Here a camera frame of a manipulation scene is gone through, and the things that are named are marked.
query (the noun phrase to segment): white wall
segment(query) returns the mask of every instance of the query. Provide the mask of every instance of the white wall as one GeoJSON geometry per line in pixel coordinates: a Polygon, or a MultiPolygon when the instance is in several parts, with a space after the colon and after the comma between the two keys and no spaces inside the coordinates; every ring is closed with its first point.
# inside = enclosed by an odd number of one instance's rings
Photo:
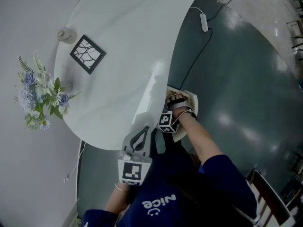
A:
{"type": "Polygon", "coordinates": [[[59,227],[76,202],[75,164],[80,140],[64,121],[47,131],[24,128],[13,96],[18,56],[31,62],[37,49],[53,73],[56,33],[79,0],[0,0],[0,222],[4,227],[59,227]]]}

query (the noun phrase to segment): black cable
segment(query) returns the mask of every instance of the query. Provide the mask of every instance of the black cable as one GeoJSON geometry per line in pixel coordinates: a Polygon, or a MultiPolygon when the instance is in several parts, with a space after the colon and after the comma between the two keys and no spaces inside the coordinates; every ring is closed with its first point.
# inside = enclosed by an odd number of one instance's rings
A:
{"type": "Polygon", "coordinates": [[[231,2],[231,0],[229,0],[228,3],[223,4],[223,5],[219,8],[219,10],[217,11],[216,15],[213,16],[213,17],[210,18],[210,19],[207,19],[207,22],[210,21],[210,20],[212,20],[212,19],[214,19],[215,17],[217,17],[217,15],[218,15],[219,12],[221,11],[221,9],[222,9],[225,5],[228,5],[230,2],[231,2]]]}
{"type": "Polygon", "coordinates": [[[199,56],[201,55],[201,53],[203,52],[203,50],[205,49],[205,47],[207,46],[207,44],[210,42],[210,39],[211,39],[212,36],[213,36],[213,29],[212,29],[212,28],[208,28],[208,30],[211,30],[211,31],[212,31],[211,34],[210,34],[210,37],[209,37],[208,41],[206,42],[206,44],[204,45],[203,49],[200,51],[200,53],[199,53],[199,54],[197,55],[197,57],[195,58],[194,62],[193,62],[192,65],[190,66],[189,70],[187,71],[187,74],[186,74],[185,78],[183,79],[182,84],[181,84],[179,90],[181,90],[181,88],[183,87],[183,84],[184,84],[184,82],[185,82],[187,76],[189,75],[190,70],[193,68],[195,62],[197,61],[197,59],[199,58],[199,56]]]}

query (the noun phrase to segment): white table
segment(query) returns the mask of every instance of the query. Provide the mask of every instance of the white table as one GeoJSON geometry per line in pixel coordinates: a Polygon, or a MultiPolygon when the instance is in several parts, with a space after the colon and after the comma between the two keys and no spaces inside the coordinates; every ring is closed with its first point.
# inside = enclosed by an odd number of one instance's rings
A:
{"type": "Polygon", "coordinates": [[[88,144],[122,147],[132,130],[153,129],[163,110],[170,61],[183,19],[194,0],[80,0],[66,27],[85,34],[107,55],[89,75],[59,43],[54,76],[73,84],[64,116],[88,144]]]}

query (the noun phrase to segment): flower bouquet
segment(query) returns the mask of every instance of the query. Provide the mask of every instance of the flower bouquet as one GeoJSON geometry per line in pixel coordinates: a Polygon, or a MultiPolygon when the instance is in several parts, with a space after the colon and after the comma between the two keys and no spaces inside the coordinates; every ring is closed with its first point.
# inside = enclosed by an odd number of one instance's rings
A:
{"type": "Polygon", "coordinates": [[[64,93],[65,88],[60,86],[60,80],[46,73],[45,67],[37,55],[33,56],[36,69],[33,70],[26,61],[19,57],[19,62],[23,72],[19,73],[22,88],[19,89],[15,100],[20,103],[25,113],[26,126],[30,129],[46,130],[50,126],[46,115],[43,112],[47,107],[50,115],[55,114],[58,118],[63,119],[67,114],[70,106],[69,99],[75,97],[80,92],[67,96],[64,93]]]}

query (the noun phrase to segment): dark green floor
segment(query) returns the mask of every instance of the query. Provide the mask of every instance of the dark green floor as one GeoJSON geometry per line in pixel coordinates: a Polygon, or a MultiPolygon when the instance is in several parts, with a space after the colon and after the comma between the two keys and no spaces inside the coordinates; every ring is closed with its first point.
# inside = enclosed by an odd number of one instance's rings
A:
{"type": "MultiPolygon", "coordinates": [[[[208,17],[220,5],[216,0],[193,4],[208,17]]],[[[289,151],[303,139],[303,93],[274,47],[231,9],[223,7],[209,26],[212,39],[182,89],[197,94],[199,122],[239,170],[247,174],[257,166],[280,192],[291,176],[289,151]]],[[[180,87],[209,36],[202,32],[199,11],[190,9],[172,57],[170,85],[180,87]]],[[[192,151],[188,139],[182,144],[192,151]]],[[[116,156],[87,146],[80,174],[80,216],[105,206],[117,180],[116,156]]]]}

